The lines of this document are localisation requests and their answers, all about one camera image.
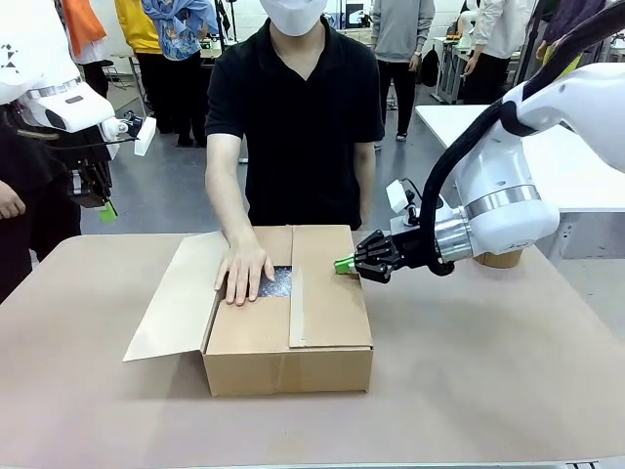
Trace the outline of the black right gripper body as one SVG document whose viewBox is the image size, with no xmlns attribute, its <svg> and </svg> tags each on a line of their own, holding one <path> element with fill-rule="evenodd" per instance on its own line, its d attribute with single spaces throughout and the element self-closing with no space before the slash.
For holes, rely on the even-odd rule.
<svg viewBox="0 0 625 469">
<path fill-rule="evenodd" d="M 433 231 L 414 229 L 392 234 L 390 239 L 396 252 L 392 261 L 394 270 L 421 267 L 436 270 L 438 268 L 438 252 Z"/>
</svg>

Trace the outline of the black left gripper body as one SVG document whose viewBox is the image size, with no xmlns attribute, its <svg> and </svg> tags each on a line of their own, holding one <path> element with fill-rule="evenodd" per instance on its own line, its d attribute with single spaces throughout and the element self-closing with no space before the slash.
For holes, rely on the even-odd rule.
<svg viewBox="0 0 625 469">
<path fill-rule="evenodd" d="M 96 168 L 107 171 L 111 155 L 105 144 L 89 144 L 67 149 L 67 169 L 78 170 L 81 168 Z"/>
</svg>

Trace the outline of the bystander hand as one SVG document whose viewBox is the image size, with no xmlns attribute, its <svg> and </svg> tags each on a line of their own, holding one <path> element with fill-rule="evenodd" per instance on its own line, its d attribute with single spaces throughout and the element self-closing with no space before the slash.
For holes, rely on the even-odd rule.
<svg viewBox="0 0 625 469">
<path fill-rule="evenodd" d="M 12 219 L 23 215 L 26 211 L 25 204 L 11 186 L 0 182 L 0 216 L 3 220 Z"/>
</svg>

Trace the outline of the person's right hand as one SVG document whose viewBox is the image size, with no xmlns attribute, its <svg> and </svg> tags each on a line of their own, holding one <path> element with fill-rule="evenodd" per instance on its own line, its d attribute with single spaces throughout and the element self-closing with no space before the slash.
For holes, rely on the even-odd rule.
<svg viewBox="0 0 625 469">
<path fill-rule="evenodd" d="M 262 276 L 274 281 L 274 266 L 258 240 L 234 241 L 225 253 L 217 273 L 215 289 L 225 290 L 228 304 L 242 306 L 258 297 Z"/>
</svg>

